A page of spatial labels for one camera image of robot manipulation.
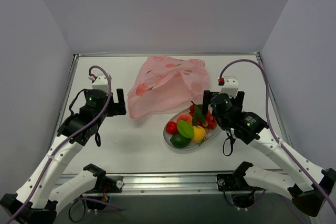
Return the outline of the green fake lime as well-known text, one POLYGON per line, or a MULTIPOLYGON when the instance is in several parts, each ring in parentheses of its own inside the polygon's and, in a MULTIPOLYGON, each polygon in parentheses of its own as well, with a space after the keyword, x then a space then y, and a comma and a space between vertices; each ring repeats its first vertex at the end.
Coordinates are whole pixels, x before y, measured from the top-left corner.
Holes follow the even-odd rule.
POLYGON ((186 138, 186 137, 182 136, 180 133, 174 134, 170 138, 171 144, 176 148, 187 147, 189 145, 190 141, 191 141, 190 138, 186 138))

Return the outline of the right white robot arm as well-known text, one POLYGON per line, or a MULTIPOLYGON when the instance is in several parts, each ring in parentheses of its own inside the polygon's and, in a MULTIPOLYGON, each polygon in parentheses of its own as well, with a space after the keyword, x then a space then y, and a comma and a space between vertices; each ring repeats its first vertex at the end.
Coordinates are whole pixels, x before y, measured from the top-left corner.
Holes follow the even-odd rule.
POLYGON ((335 170, 324 169, 294 150, 279 136, 273 135, 269 124, 254 112, 243 111, 244 92, 234 98, 226 93, 204 91, 202 112, 212 108, 218 126, 231 142, 241 140, 260 151, 283 174, 264 170, 250 162, 242 162, 233 172, 239 187, 258 187, 277 193, 292 201, 304 214, 316 217, 335 186, 335 170))

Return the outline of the pink plastic bag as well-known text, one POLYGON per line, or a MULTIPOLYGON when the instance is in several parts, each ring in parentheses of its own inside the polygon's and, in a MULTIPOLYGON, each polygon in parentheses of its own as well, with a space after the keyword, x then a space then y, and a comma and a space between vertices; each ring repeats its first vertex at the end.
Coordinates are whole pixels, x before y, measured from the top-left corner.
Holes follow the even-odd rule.
POLYGON ((200 102, 209 88, 206 63, 199 59, 149 56, 128 92, 130 118, 170 111, 186 102, 200 102))

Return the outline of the red yellow fake pear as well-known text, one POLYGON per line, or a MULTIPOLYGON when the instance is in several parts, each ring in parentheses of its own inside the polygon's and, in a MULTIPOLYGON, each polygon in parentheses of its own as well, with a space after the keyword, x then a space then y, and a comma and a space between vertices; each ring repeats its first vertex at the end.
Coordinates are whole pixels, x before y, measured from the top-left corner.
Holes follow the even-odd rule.
POLYGON ((177 123, 175 121, 169 121, 165 127, 165 131, 171 135, 177 134, 177 123))

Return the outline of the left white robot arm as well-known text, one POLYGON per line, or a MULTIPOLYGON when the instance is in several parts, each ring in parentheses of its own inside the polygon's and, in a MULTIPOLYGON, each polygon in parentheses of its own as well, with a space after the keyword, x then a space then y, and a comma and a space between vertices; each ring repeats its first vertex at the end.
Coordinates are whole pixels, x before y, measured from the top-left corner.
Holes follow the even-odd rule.
POLYGON ((112 189, 120 192, 117 184, 102 168, 88 164, 71 180, 61 186, 56 182, 70 161, 83 149, 91 137, 101 146, 98 133, 107 117, 125 115, 123 89, 113 94, 98 89, 83 89, 86 103, 78 113, 71 112, 57 131, 53 144, 29 179, 13 194, 5 194, 1 206, 18 223, 53 223, 61 210, 87 192, 102 193, 112 189))

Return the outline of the orange fake peach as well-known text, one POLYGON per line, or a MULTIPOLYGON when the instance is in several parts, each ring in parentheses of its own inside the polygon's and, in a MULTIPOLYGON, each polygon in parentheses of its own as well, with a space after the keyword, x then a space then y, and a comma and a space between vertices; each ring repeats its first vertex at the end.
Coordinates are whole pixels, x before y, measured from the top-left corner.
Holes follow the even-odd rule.
POLYGON ((206 131, 203 127, 197 125, 193 126, 194 136, 191 138, 191 141, 195 144, 201 144, 206 138, 206 131))

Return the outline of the red green fake fruit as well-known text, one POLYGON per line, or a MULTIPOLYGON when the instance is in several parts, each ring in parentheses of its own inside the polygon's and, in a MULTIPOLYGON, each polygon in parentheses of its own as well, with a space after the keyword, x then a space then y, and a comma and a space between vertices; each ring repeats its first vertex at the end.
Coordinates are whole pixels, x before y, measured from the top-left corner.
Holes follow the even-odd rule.
POLYGON ((191 124, 193 126, 201 126, 205 130, 214 130, 217 128, 217 121, 210 110, 203 114, 201 105, 192 103, 189 107, 189 115, 192 117, 191 124))

